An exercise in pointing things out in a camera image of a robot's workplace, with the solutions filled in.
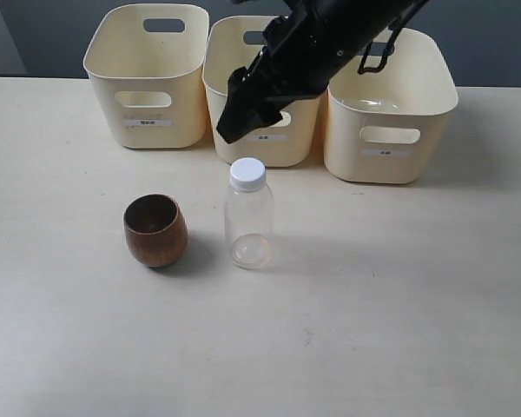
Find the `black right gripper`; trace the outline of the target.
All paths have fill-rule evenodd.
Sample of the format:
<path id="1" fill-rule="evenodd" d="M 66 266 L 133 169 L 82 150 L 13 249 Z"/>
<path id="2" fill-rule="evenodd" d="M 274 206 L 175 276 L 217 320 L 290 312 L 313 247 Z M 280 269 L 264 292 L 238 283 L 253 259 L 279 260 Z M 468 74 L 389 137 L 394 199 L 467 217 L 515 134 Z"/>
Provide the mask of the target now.
<path id="1" fill-rule="evenodd" d="M 258 127 L 275 125 L 287 105 L 313 98 L 327 85 L 314 68 L 329 63 L 322 57 L 329 47 L 318 13 L 276 17 L 263 36 L 265 44 L 252 63 L 228 78 L 228 98 L 216 126 L 226 143 L 237 142 Z"/>

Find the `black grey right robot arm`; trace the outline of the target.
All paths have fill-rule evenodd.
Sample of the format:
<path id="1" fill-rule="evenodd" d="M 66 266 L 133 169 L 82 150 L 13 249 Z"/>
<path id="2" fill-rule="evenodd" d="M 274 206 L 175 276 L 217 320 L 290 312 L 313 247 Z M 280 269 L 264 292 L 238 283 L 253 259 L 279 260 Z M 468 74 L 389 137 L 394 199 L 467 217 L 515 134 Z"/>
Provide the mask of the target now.
<path id="1" fill-rule="evenodd" d="M 379 73 L 400 32 L 425 6 L 412 0 L 289 1 L 288 16 L 272 19 L 248 67 L 228 78 L 228 98 L 216 130 L 228 143 L 280 121 L 291 103 L 320 96 L 356 56 L 365 61 L 378 34 L 390 30 L 380 62 L 359 74 Z"/>

